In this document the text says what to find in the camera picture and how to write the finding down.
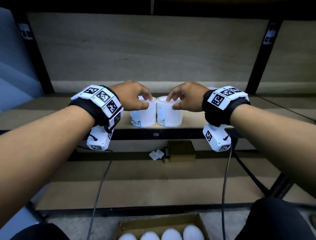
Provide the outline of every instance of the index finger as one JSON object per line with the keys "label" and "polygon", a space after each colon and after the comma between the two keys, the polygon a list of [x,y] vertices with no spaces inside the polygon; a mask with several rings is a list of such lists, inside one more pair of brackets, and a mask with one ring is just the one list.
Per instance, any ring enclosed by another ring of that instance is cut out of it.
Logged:
{"label": "index finger", "polygon": [[141,86],[139,94],[142,95],[144,100],[152,101],[153,96],[151,95],[150,90],[148,88],[146,88],[144,85],[141,85],[141,84],[139,84],[139,85]]}
{"label": "index finger", "polygon": [[169,95],[166,98],[166,102],[170,102],[171,99],[173,99],[175,96],[182,96],[183,94],[183,84],[180,84],[179,86],[174,87]]}

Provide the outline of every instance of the plastic tub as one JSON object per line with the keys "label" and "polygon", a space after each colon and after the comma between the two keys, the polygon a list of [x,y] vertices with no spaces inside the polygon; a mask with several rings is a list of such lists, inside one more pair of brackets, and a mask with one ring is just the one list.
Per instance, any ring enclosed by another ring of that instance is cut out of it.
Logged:
{"label": "plastic tub", "polygon": [[131,124],[138,128],[147,128],[154,125],[156,123],[157,99],[153,98],[152,101],[149,101],[144,100],[142,96],[138,96],[138,99],[144,103],[149,103],[149,107],[146,110],[131,111]]}
{"label": "plastic tub", "polygon": [[171,107],[181,100],[166,102],[167,96],[157,98],[157,123],[163,127],[173,128],[182,123],[182,110],[173,110]]}

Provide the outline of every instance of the forearm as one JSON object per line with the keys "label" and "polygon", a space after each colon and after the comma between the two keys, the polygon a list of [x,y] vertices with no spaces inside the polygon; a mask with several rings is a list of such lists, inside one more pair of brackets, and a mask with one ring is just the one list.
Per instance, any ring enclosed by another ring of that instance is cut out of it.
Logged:
{"label": "forearm", "polygon": [[280,171],[316,197],[316,126],[246,104],[231,124]]}
{"label": "forearm", "polygon": [[67,160],[94,119],[69,106],[0,136],[0,228]]}

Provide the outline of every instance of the barcode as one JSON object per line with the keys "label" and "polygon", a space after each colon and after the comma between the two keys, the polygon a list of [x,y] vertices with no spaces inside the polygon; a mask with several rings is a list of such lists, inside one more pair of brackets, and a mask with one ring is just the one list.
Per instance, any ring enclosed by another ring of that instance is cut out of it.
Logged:
{"label": "barcode", "polygon": [[161,124],[161,125],[163,125],[163,123],[164,123],[164,121],[161,120],[161,119],[159,119],[159,118],[157,118],[157,122],[158,122],[159,124]]}
{"label": "barcode", "polygon": [[139,122],[132,121],[132,125],[139,127]]}

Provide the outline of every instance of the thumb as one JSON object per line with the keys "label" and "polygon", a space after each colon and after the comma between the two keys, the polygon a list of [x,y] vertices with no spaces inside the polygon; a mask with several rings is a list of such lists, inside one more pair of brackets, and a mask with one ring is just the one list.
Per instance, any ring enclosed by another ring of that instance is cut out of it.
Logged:
{"label": "thumb", "polygon": [[179,103],[175,103],[172,105],[172,109],[173,110],[183,110],[183,105],[182,105],[182,101]]}
{"label": "thumb", "polygon": [[146,110],[149,107],[149,103],[144,103],[138,100],[137,109],[138,110]]}

